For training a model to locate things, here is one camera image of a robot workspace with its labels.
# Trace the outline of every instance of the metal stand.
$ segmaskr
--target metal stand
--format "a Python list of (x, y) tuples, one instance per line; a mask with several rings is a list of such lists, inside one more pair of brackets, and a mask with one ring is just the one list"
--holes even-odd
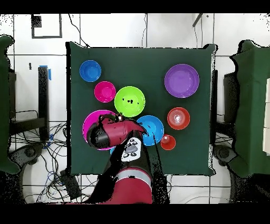
[[(38, 113), (39, 118), (12, 121), (10, 134), (15, 135), (28, 130), (39, 128), (40, 140), (49, 140), (49, 99), (48, 99), (48, 74), (47, 68), (38, 68)], [(9, 73), (9, 97), (11, 101), (11, 118), (15, 117), (15, 81), (16, 74)]]

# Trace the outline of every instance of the lime green bowl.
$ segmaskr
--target lime green bowl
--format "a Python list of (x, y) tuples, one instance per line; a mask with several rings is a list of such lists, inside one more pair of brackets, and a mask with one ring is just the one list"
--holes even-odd
[(133, 86), (120, 89), (114, 98), (114, 106), (119, 113), (125, 117), (139, 115), (146, 104), (146, 99), (141, 90)]

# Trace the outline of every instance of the small red bowl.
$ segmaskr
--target small red bowl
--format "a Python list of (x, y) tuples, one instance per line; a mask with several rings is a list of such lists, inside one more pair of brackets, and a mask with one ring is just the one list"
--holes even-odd
[(168, 124), (175, 130), (182, 130), (186, 128), (190, 122), (190, 116), (186, 109), (182, 107), (176, 107), (168, 113)]
[(116, 89), (112, 83), (102, 81), (95, 86), (94, 94), (98, 101), (110, 102), (116, 95)]
[(160, 141), (160, 145), (164, 150), (172, 150), (176, 146), (175, 138), (171, 135), (164, 134)]

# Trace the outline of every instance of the dark green tablecloth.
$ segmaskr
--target dark green tablecloth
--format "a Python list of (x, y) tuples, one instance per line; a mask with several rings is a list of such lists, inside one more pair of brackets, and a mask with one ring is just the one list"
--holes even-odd
[[(135, 86), (145, 95), (144, 115), (158, 117), (165, 133), (176, 139), (176, 147), (165, 151), (158, 144), (165, 174), (212, 175), (208, 167), (209, 114), (211, 85), (211, 55), (215, 45), (205, 49), (170, 48), (81, 48), (70, 42), (71, 51), (71, 172), (100, 174), (110, 157), (109, 151), (89, 147), (82, 136), (82, 124), (91, 112), (108, 109), (117, 112), (114, 101), (101, 103), (94, 96), (94, 87), (100, 81), (110, 81), (118, 91)], [(95, 60), (101, 66), (101, 77), (86, 82), (80, 77), (80, 65)], [(180, 99), (170, 95), (164, 85), (166, 72), (175, 64), (193, 66), (200, 78), (198, 90), (192, 96)], [(173, 130), (167, 123), (167, 114), (174, 107), (184, 107), (190, 113), (190, 124), (184, 130)], [(148, 147), (150, 158), (155, 147)]]
[(10, 145), (9, 135), (9, 82), (7, 48), (14, 43), (11, 36), (0, 35), (0, 171), (15, 174), (20, 171), (16, 163), (7, 157)]
[(263, 152), (266, 80), (270, 78), (270, 48), (252, 41), (240, 43), (235, 61), (240, 85), (239, 109), (235, 130), (238, 157), (229, 166), (245, 178), (254, 173), (270, 174), (270, 156)]

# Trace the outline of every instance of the pink bowl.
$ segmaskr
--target pink bowl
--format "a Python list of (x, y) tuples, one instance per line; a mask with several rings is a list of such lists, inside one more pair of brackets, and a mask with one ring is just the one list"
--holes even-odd
[[(94, 112), (92, 112), (91, 114), (89, 114), (87, 116), (87, 118), (84, 120), (83, 125), (82, 125), (82, 135), (84, 137), (84, 140), (87, 142), (86, 140), (86, 135), (87, 132), (89, 130), (89, 128), (91, 127), (91, 125), (95, 122), (97, 122), (98, 118), (100, 115), (102, 114), (113, 114), (115, 115), (114, 112), (110, 111), (110, 110), (96, 110)], [(99, 148), (98, 150), (110, 150), (113, 147), (110, 148)]]
[(110, 102), (116, 95), (114, 85), (108, 81), (99, 82), (94, 90), (95, 97), (101, 102)]

